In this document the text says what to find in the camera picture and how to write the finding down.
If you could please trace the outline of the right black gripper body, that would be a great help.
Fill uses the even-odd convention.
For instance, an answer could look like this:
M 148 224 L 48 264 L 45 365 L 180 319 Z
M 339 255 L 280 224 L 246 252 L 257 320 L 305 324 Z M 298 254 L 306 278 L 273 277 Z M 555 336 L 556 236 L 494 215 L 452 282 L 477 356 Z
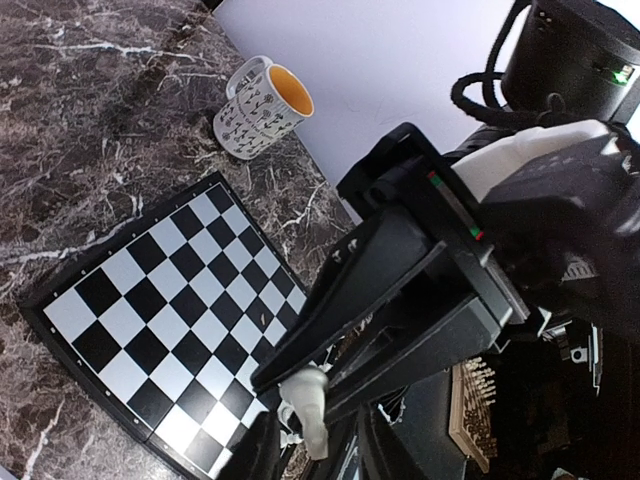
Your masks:
M 639 180 L 599 122 L 534 128 L 458 163 L 405 123 L 343 177 L 362 222 L 381 208 L 441 213 L 425 272 L 445 300 L 473 294 L 501 329 L 537 309 L 639 336 Z

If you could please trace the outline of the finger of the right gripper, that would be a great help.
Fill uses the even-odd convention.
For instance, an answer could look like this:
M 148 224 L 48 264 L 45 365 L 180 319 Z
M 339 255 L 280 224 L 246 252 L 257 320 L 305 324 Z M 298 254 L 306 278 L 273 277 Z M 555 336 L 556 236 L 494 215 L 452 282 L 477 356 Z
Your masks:
M 397 297 L 445 301 L 426 274 L 444 249 L 445 222 L 432 208 L 388 205 L 334 246 L 294 327 L 251 376 L 263 393 Z
M 329 371 L 329 425 L 398 389 L 489 349 L 501 331 L 473 294 L 420 304 L 397 297 L 373 316 Z

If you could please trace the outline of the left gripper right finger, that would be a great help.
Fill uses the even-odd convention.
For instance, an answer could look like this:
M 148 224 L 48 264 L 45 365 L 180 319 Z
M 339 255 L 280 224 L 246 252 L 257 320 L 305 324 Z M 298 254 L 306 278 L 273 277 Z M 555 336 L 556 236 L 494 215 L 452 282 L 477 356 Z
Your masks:
M 465 457 L 448 436 L 448 414 L 440 405 L 411 403 L 403 423 L 391 426 L 382 413 L 357 413 L 362 479 L 463 479 Z

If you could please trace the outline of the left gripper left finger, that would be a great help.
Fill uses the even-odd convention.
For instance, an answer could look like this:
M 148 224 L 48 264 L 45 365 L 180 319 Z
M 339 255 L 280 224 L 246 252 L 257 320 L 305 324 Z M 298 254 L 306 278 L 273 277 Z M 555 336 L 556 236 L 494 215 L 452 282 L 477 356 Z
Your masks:
M 216 479 L 278 479 L 280 451 L 280 422 L 277 414 L 275 412 L 261 412 Z

